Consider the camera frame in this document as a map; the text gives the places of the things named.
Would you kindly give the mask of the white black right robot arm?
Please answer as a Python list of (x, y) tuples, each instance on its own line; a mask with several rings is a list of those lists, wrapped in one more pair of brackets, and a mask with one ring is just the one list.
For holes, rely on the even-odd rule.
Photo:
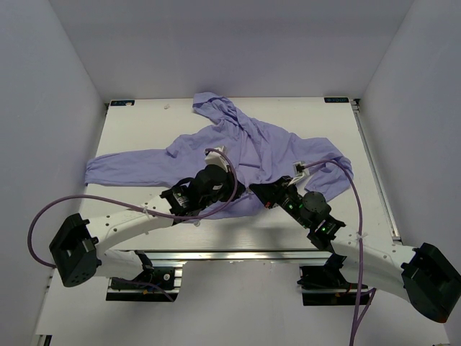
[(410, 247), (376, 236), (354, 233), (331, 216), (319, 192), (300, 195), (290, 177), (249, 189), (265, 208), (279, 206), (308, 230), (311, 244), (330, 252), (326, 281), (340, 288), (361, 278), (364, 285), (398, 296), (420, 314), (445, 323), (460, 299), (460, 274), (434, 245)]

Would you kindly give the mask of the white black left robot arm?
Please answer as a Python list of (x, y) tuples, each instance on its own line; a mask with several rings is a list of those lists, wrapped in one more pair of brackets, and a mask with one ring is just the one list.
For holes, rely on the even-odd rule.
[(148, 256), (141, 250), (116, 250), (116, 245), (192, 221), (211, 205), (238, 199), (244, 190), (229, 168), (209, 164), (141, 206), (90, 219), (78, 213), (67, 217), (49, 246), (62, 284), (72, 288), (97, 276), (146, 287), (155, 273)]

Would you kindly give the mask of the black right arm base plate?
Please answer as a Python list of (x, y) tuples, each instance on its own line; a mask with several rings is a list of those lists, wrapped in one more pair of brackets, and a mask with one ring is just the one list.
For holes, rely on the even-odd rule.
[(357, 283), (351, 283), (341, 274), (346, 257), (332, 254), (322, 265), (300, 266), (304, 306), (353, 306), (357, 297)]

